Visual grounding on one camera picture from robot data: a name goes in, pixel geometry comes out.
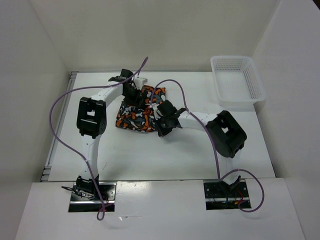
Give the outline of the orange camouflage shorts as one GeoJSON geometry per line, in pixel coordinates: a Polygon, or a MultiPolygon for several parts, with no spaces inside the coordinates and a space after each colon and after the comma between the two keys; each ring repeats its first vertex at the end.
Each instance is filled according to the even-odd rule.
{"type": "Polygon", "coordinates": [[[141,133],[155,132],[154,110],[150,104],[159,105],[166,100],[166,88],[144,85],[136,102],[124,99],[116,115],[115,126],[141,133]]]}

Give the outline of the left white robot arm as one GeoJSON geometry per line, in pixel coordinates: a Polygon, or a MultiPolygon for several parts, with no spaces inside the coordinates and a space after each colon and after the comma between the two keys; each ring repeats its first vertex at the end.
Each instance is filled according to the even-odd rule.
{"type": "Polygon", "coordinates": [[[139,106],[144,102],[142,88],[148,80],[133,77],[132,74],[122,69],[120,75],[111,77],[98,93],[82,97],[79,101],[76,127],[81,135],[85,164],[76,179],[74,190],[89,200],[96,199],[100,194],[98,152],[101,136],[107,128],[107,107],[120,96],[133,105],[139,106]]]}

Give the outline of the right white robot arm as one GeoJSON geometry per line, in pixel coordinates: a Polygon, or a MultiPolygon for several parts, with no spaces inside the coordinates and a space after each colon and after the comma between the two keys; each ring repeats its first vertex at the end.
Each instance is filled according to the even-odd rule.
{"type": "Polygon", "coordinates": [[[237,168],[247,134],[231,113],[223,110],[218,114],[207,114],[188,111],[185,107],[177,109],[168,100],[154,105],[153,110],[160,137],[168,135],[174,128],[207,133],[213,147],[219,191],[225,197],[232,196],[241,180],[237,168]]]}

